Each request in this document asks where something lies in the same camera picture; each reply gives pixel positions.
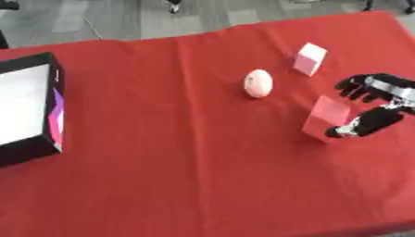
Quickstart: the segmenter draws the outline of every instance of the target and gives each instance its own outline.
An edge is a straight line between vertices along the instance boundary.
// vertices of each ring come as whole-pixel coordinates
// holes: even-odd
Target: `table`
[[[306,42],[329,50],[313,77]],[[301,132],[321,94],[358,73],[415,78],[415,43],[385,12],[52,51],[67,71],[64,154],[0,169],[7,237],[367,236],[415,227],[415,119],[324,145]],[[252,69],[273,75],[261,100]]]

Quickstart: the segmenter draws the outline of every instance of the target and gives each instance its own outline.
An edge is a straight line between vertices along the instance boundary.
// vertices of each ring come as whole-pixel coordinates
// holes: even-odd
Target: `robotic hand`
[[[335,88],[351,100],[365,95],[365,103],[381,98],[389,104],[363,112],[348,125],[328,129],[328,137],[367,136],[402,120],[402,112],[415,115],[415,81],[384,73],[365,74],[340,81]]]

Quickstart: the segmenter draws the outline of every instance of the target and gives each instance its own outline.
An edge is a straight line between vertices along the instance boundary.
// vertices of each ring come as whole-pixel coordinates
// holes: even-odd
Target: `ball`
[[[252,97],[262,98],[272,90],[272,76],[266,70],[256,69],[246,76],[244,87]]]

